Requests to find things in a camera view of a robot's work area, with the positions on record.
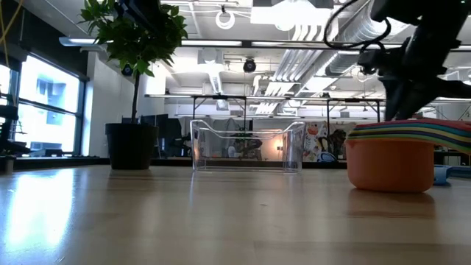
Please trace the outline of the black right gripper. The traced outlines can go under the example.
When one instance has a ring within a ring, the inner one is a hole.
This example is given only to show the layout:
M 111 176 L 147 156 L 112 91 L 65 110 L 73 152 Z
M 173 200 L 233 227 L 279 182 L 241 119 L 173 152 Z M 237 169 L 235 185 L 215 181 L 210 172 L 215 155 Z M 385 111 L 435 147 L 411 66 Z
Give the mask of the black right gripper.
M 460 21 L 422 21 L 399 49 L 389 50 L 378 71 L 386 91 L 386 121 L 409 119 L 428 104 L 426 87 L 462 87 L 460 81 L 439 78 L 450 50 L 461 44 L 461 28 Z

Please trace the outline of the teal measuring cup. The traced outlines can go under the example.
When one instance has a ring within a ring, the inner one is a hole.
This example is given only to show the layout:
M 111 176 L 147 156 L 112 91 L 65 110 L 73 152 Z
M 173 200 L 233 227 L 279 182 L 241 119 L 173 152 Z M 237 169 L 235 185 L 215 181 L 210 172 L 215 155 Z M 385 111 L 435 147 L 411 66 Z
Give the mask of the teal measuring cup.
M 372 132 L 373 130 L 418 130 L 418 129 L 432 129 L 444 133 L 452 133 L 460 136 L 471 137 L 471 129 L 467 128 L 456 128 L 450 126 L 444 126 L 442 124 L 427 124 L 427 123 L 406 123 L 406 124 L 383 124 L 373 125 L 365 124 L 364 126 L 358 125 L 353 132 L 365 133 Z

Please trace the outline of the purple measuring cup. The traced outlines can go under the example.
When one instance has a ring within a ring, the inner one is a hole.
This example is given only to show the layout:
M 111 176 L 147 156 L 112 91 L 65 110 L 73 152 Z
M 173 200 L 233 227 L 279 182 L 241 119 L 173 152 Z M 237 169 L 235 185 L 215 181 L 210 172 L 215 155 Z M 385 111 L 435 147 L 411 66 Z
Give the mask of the purple measuring cup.
M 471 147 L 471 138 L 460 139 L 457 136 L 450 137 L 446 135 L 439 135 L 431 132 L 407 132 L 407 131 L 396 131 L 396 132 L 373 132 L 373 133 L 359 133 L 354 134 L 353 132 L 348 135 L 351 139 L 366 139 L 366 138 L 407 138 L 430 141 L 438 144 L 454 144 L 458 146 Z

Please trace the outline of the orange measuring cup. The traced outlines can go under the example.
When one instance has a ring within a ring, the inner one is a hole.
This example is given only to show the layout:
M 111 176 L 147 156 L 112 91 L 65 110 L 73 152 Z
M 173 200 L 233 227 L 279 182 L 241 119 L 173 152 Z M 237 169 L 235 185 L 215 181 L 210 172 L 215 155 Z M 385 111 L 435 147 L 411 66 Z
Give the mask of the orange measuring cup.
M 347 176 L 367 191 L 422 193 L 434 182 L 434 146 L 420 141 L 348 140 Z

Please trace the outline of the small blue measuring cup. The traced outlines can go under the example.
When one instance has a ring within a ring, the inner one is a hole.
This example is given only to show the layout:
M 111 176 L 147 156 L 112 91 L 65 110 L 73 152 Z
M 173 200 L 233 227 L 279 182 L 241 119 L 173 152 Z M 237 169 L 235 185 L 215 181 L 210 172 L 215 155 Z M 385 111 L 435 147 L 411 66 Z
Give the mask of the small blue measuring cup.
M 434 166 L 433 184 L 435 186 L 447 185 L 447 179 L 449 177 L 471 179 L 471 167 L 469 166 L 445 166 L 445 165 Z

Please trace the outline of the clear plastic basket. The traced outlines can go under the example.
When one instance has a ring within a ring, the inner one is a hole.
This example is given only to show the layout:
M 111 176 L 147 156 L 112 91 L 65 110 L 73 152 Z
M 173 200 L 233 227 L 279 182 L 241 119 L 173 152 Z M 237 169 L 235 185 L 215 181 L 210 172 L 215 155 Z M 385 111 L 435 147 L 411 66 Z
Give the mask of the clear plastic basket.
M 285 129 L 216 130 L 203 120 L 191 125 L 195 171 L 282 172 L 302 170 L 305 123 Z

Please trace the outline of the black-framed background table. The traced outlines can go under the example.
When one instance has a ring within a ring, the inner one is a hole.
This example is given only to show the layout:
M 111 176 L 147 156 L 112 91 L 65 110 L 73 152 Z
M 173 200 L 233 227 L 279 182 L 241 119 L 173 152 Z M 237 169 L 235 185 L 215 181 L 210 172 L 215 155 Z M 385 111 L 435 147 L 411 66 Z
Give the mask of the black-framed background table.
M 325 121 L 383 121 L 386 117 L 386 100 L 355 97 L 293 97 L 286 99 L 278 115 Z
M 225 100 L 228 99 L 240 99 L 244 101 L 244 121 L 247 120 L 246 109 L 247 109 L 247 101 L 248 100 L 265 100 L 265 101 L 289 101 L 292 100 L 290 96 L 237 96 L 237 95 L 223 95 L 223 94 L 214 94 L 214 95 L 198 95 L 198 94 L 145 94 L 146 98 L 162 98 L 162 99 L 170 99 L 170 98 L 178 98 L 178 99 L 193 99 L 193 110 L 192 110 L 192 119 L 196 117 L 196 100 L 198 98 L 202 99 L 213 99 L 213 100 Z

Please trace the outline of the ceiling strip light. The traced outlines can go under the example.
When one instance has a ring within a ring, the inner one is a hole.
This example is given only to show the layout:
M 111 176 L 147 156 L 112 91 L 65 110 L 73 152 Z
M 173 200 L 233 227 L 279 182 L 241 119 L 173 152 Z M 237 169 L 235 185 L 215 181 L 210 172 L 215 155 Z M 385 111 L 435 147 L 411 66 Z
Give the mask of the ceiling strip light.
M 93 38 L 68 38 L 59 37 L 59 42 L 63 46 L 98 46 Z M 315 49 L 328 50 L 331 47 L 325 45 L 321 41 L 291 41 L 291 40 L 204 40 L 190 39 L 183 40 L 183 48 L 241 48 L 241 49 Z

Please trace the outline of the green leafy plant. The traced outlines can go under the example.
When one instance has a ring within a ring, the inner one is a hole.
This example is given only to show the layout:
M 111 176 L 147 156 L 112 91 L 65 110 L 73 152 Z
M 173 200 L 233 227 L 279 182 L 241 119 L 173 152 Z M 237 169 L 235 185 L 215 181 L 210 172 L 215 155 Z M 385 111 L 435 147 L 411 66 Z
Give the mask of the green leafy plant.
M 118 16 L 115 3 L 118 0 L 84 0 L 80 10 L 81 22 L 88 25 L 88 32 L 96 31 L 95 41 L 106 46 L 111 60 L 117 60 L 122 70 L 126 64 L 133 68 L 135 81 L 132 99 L 131 122 L 137 118 L 138 91 L 143 75 L 153 77 L 151 64 L 162 61 L 171 66 L 172 56 L 182 41 L 188 38 L 185 17 L 176 5 L 160 3 L 161 21 L 157 32 Z

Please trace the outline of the black plant pot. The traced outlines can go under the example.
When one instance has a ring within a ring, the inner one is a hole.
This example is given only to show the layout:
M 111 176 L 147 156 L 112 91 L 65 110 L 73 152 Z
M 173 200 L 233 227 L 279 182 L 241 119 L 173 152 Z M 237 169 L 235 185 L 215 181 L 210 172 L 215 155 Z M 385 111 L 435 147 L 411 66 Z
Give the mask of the black plant pot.
M 113 170 L 147 170 L 150 167 L 158 127 L 147 124 L 105 125 Z

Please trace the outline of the large window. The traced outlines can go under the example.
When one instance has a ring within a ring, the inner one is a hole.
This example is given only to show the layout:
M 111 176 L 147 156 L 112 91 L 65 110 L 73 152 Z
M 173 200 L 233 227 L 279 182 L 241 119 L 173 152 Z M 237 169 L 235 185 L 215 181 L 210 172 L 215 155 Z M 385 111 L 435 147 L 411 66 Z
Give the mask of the large window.
M 7 139 L 33 152 L 78 155 L 86 81 L 36 56 L 25 61 L 0 54 L 0 105 L 18 108 Z

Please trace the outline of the black background workstation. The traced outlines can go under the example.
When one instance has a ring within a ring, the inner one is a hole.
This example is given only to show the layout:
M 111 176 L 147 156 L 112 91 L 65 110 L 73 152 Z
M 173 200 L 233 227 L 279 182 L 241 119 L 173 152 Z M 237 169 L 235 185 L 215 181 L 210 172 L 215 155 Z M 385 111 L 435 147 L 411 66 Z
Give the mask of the black background workstation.
M 31 152 L 23 144 L 10 141 L 10 131 L 14 121 L 18 120 L 18 108 L 12 105 L 0 105 L 0 176 L 13 172 L 16 155 L 28 154 Z

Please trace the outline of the silver ventilation duct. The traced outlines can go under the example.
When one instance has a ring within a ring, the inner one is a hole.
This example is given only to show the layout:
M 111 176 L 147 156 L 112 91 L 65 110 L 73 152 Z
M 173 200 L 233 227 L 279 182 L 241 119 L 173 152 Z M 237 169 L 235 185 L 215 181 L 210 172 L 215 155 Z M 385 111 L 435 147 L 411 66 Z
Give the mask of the silver ventilation duct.
M 370 18 L 374 0 L 369 0 L 365 7 L 360 9 L 360 13 L 350 22 L 335 40 L 340 42 L 357 43 L 364 40 L 376 38 L 386 31 L 385 22 L 373 21 Z M 338 52 L 330 64 L 325 69 L 328 76 L 340 76 L 345 74 L 358 62 L 356 54 L 342 54 Z

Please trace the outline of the colourful wall poster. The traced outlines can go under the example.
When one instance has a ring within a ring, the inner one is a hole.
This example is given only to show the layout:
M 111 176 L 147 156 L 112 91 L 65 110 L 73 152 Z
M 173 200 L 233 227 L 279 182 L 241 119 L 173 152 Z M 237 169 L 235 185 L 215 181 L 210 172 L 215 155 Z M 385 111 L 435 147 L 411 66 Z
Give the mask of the colourful wall poster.
M 345 141 L 356 123 L 310 121 L 306 124 L 304 162 L 336 162 L 345 160 Z

